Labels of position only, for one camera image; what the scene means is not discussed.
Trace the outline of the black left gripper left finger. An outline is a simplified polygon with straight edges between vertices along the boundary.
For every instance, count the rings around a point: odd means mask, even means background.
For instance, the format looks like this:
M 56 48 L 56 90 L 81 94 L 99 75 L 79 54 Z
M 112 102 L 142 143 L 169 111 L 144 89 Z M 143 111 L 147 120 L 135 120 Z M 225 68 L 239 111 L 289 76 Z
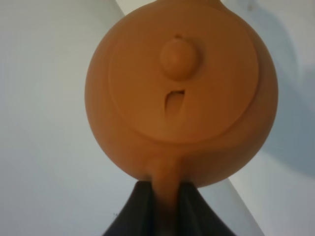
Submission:
M 149 181 L 138 181 L 123 209 L 103 236 L 153 236 L 154 197 Z

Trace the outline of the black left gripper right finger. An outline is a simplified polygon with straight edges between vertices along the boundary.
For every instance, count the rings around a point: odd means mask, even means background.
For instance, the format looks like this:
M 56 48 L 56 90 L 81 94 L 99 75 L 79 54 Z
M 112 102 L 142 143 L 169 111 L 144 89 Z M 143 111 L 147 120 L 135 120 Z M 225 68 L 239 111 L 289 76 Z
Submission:
M 179 236 L 235 236 L 192 183 L 180 185 L 177 216 Z

